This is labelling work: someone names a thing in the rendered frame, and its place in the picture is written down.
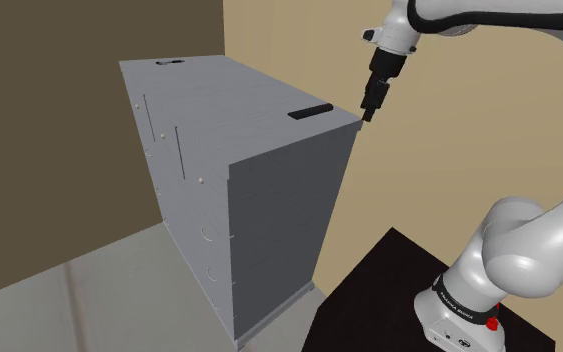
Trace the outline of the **black remote control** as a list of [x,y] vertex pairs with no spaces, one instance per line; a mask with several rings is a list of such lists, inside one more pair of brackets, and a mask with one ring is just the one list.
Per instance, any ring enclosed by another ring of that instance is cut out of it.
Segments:
[[333,109],[334,106],[331,103],[325,103],[325,104],[320,104],[320,105],[292,111],[289,112],[288,115],[295,120],[301,120],[311,116],[330,112]]

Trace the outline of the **grey chest of drawers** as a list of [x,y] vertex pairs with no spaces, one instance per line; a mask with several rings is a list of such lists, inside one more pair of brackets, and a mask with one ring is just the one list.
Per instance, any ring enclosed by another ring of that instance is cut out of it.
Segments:
[[222,55],[120,70],[164,225],[242,347],[313,288],[361,121],[295,120],[327,102]]

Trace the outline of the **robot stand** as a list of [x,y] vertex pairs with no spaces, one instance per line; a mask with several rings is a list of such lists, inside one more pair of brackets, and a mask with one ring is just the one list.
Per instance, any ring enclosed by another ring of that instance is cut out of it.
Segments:
[[448,266],[391,228],[317,309],[301,352],[479,352],[448,329],[427,338],[414,311]]

